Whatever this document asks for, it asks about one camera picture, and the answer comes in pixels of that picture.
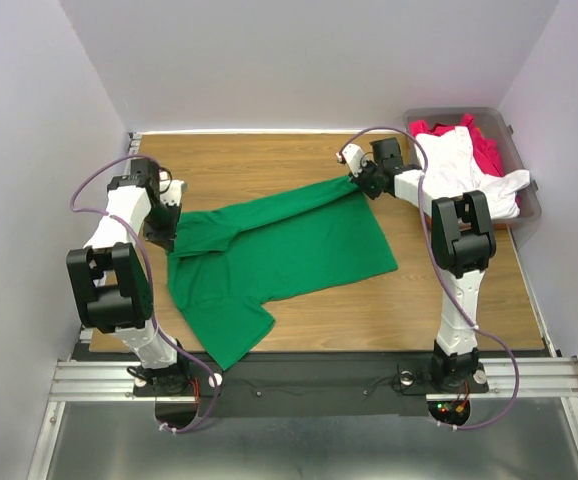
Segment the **green t shirt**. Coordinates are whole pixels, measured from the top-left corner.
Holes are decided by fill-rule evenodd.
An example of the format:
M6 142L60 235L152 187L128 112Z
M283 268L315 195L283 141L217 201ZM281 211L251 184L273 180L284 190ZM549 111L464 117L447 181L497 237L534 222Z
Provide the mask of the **green t shirt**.
M228 370L273 329L266 303L397 268L364 194L342 176L181 214L167 285L202 347Z

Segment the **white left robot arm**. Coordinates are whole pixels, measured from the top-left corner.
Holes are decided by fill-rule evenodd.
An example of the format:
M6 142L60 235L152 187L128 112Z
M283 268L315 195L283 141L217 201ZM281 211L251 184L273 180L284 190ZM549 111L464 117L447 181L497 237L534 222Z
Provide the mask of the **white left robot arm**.
M107 186L107 205L92 237L66 257L83 326L119 339L139 359L128 368L142 396L177 396L191 386L181 344L155 324L153 286L141 239L172 251L183 181L150 157L132 155L129 171Z

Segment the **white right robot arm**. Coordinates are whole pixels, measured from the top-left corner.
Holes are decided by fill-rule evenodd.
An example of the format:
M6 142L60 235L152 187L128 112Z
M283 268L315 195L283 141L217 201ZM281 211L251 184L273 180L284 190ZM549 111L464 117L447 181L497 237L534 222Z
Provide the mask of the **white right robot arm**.
M350 181L369 198L383 193L419 209L432 260L443 290L440 327L429 366L430 383L451 390L479 373L476 322L478 296L496 240L487 198L481 191L439 197L425 191L423 170L405 164L394 137L371 143L366 155L354 143L338 153Z

